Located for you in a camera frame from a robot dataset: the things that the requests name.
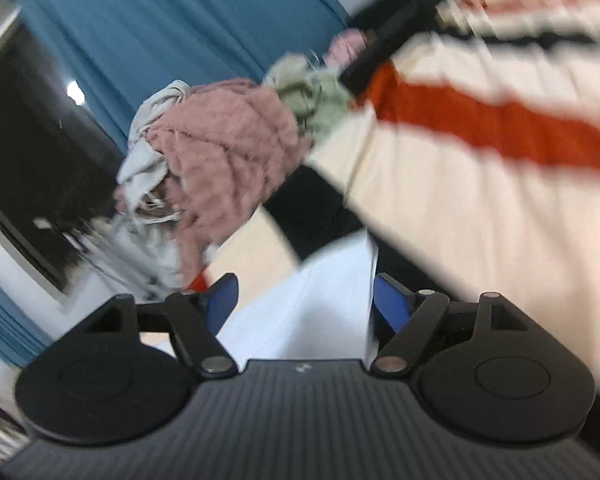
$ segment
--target curtain fold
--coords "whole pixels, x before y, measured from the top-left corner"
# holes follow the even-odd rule
[[[260,82],[287,52],[326,52],[347,18],[337,0],[18,2],[24,22],[75,75],[123,151],[139,105],[174,79]]]
[[[0,288],[0,358],[7,364],[24,367],[51,342]]]

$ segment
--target curtain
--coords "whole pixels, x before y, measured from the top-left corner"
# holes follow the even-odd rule
[[[7,364],[24,367],[51,341],[0,288],[0,358]]]
[[[126,152],[142,101],[175,79],[260,82],[286,52],[322,55],[345,27],[337,0],[18,0]]]

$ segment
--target white cloth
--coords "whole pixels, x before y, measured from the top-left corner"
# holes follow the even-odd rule
[[[129,152],[118,170],[118,183],[125,185],[129,211],[135,211],[141,198],[160,184],[169,171],[162,154],[144,140],[144,134],[169,108],[184,101],[189,93],[189,85],[176,80],[142,103],[131,121]]]
[[[291,277],[234,312],[218,340],[248,359],[360,359],[372,347],[369,316],[377,251],[366,231],[309,257]]]

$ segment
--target ribbed black surface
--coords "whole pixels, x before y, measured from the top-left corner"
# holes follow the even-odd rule
[[[482,446],[358,362],[298,365],[251,362],[237,378],[204,383],[178,418],[144,438],[102,449],[36,441],[2,471],[23,480],[600,478],[600,462],[574,440]]]

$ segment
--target orange stripe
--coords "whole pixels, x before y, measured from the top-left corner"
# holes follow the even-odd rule
[[[382,65],[358,103],[370,100],[381,121],[446,132],[477,148],[546,166],[600,170],[600,129],[577,120],[533,112],[519,102],[490,105],[451,86],[398,80],[392,62]]]

